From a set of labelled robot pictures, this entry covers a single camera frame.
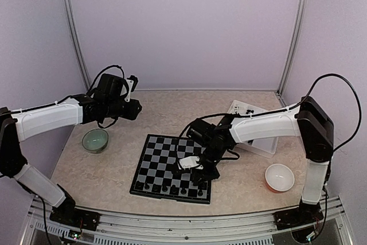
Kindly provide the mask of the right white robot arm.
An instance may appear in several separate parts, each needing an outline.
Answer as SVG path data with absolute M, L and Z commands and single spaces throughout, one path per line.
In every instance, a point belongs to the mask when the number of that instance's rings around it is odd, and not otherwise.
M 355 101 L 339 80 L 319 82 L 313 92 L 335 123 L 335 140 L 341 142 L 352 131 L 358 118 Z M 278 107 L 272 92 L 260 91 L 177 91 L 175 106 L 178 125 L 184 126 L 196 117 L 224 112 L 232 100 L 251 102 L 264 108 Z M 215 216 L 266 211 L 296 205 L 306 175 L 306 159 L 299 138 L 279 139 L 276 154 L 268 159 L 240 152 L 238 161 L 220 164 L 220 179 L 214 181 L 209 205 L 173 202 L 180 216 Z M 265 185 L 264 172 L 273 163 L 289 166 L 295 174 L 295 185 L 286 193 L 274 193 Z M 339 196 L 349 214 L 366 209 L 366 124 L 356 137 L 334 154 L 328 182 L 331 196 Z

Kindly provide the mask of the black grey chessboard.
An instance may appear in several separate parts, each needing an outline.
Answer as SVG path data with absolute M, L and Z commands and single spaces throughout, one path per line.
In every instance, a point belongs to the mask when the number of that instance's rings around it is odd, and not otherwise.
M 187 138 L 177 138 L 172 136 L 149 134 L 146 137 L 139 162 L 136 167 L 134 178 L 130 187 L 130 194 L 152 197 L 156 199 L 168 199 L 195 204 L 209 204 L 211 198 L 211 182 L 207 184 L 207 189 L 203 189 L 204 195 L 197 196 L 201 185 L 194 186 L 191 181 L 191 173 L 173 174 L 174 165 L 177 159 L 202 153 L 204 148 L 198 143 Z M 150 184 L 149 189 L 136 189 L 137 181 Z M 160 186 L 159 191 L 153 191 L 153 185 Z M 162 191 L 162 186 L 168 187 L 167 192 Z M 175 185 L 178 193 L 173 195 L 170 188 Z M 187 193 L 181 194 L 181 189 L 186 188 Z

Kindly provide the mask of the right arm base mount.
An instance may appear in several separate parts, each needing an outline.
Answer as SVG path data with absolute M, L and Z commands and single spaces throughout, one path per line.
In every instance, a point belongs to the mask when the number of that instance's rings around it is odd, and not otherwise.
M 273 216 L 278 231 L 315 223 L 317 220 L 324 219 L 322 211 L 301 211 L 298 208 L 278 211 Z

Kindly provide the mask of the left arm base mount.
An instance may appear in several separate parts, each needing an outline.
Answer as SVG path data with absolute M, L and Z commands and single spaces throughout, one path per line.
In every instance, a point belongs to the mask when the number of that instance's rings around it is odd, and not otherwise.
M 73 210 L 73 213 L 69 218 L 66 218 L 57 211 L 52 211 L 50 214 L 50 220 L 82 230 L 96 231 L 100 220 L 100 214 L 97 212 L 76 208 Z

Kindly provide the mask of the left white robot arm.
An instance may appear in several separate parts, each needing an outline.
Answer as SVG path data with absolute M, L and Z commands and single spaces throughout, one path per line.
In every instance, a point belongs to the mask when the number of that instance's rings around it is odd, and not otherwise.
M 21 145 L 59 129 L 90 123 L 106 129 L 119 119 L 136 120 L 142 110 L 140 102 L 132 97 L 138 78 L 107 71 L 108 68 L 102 69 L 85 93 L 31 108 L 1 108 L 1 176 L 14 179 L 53 208 L 58 208 L 58 216 L 69 225 L 80 220 L 74 199 L 30 164 Z

